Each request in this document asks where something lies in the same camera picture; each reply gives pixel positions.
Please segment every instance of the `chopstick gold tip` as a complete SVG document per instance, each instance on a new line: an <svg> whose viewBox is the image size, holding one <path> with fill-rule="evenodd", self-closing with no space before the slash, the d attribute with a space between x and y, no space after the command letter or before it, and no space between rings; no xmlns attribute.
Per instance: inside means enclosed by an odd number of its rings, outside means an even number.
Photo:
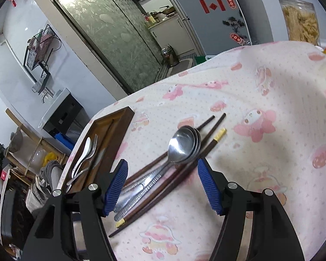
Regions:
<svg viewBox="0 0 326 261"><path fill-rule="evenodd" d="M227 132L225 128L220 129L220 131L217 132L217 134L214 137L214 140L219 141Z"/></svg>
<svg viewBox="0 0 326 261"><path fill-rule="evenodd" d="M125 220L124 220L124 218L122 218L122 219L120 219L120 220L115 224L115 226L116 226L117 228L119 228L119 227L122 226L124 223L125 223Z"/></svg>

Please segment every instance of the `wire basket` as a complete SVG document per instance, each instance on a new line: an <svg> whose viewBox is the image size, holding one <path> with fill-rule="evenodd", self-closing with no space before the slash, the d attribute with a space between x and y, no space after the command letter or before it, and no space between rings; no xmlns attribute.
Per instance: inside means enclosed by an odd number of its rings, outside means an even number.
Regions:
<svg viewBox="0 0 326 261"><path fill-rule="evenodd" d="M26 63L29 69L35 69L43 61L55 35L53 29L47 25L44 31L39 32L30 39L29 55Z"/></svg>

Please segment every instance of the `fork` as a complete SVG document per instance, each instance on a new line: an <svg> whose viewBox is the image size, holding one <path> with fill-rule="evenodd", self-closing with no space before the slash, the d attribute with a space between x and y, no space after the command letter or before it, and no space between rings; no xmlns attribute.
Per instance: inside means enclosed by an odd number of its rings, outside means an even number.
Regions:
<svg viewBox="0 0 326 261"><path fill-rule="evenodd" d="M78 165L78 167L77 167L77 169L76 169L76 171L75 171L75 173L74 173L73 178L77 175L77 172L78 172L78 170L80 169L80 167L82 166L82 164L83 164L86 160L88 160L88 159L90 159L90 158L93 157L93 155L94 155L95 152L96 152L96 145L97 145L97 143L98 143L98 135L96 134L96 135L94 136L94 143L93 143L93 146L92 146L92 150L91 150L91 152L89 152L88 156L87 156L86 158L84 158L84 159L81 161L81 163Z"/></svg>
<svg viewBox="0 0 326 261"><path fill-rule="evenodd" d="M78 174L75 174L75 176L66 183L67 186L70 186L79 176L81 176L84 172L88 171L89 167L83 169L82 171L80 171Z"/></svg>

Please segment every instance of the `refrigerator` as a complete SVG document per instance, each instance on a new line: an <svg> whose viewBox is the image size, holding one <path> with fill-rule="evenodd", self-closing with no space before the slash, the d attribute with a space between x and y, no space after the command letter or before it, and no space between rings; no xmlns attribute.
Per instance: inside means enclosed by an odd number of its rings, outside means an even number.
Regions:
<svg viewBox="0 0 326 261"><path fill-rule="evenodd" d="M251 45L237 0L170 0L199 55L217 55Z"/></svg>

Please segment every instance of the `kitchen cabinet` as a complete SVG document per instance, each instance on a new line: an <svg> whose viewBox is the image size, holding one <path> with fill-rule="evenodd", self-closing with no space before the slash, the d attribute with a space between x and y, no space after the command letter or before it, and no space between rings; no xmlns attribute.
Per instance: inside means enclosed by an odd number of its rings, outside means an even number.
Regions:
<svg viewBox="0 0 326 261"><path fill-rule="evenodd" d="M150 32L161 48L166 48L170 45L174 48L176 55L181 55L195 49L178 15L174 15L152 26Z"/></svg>

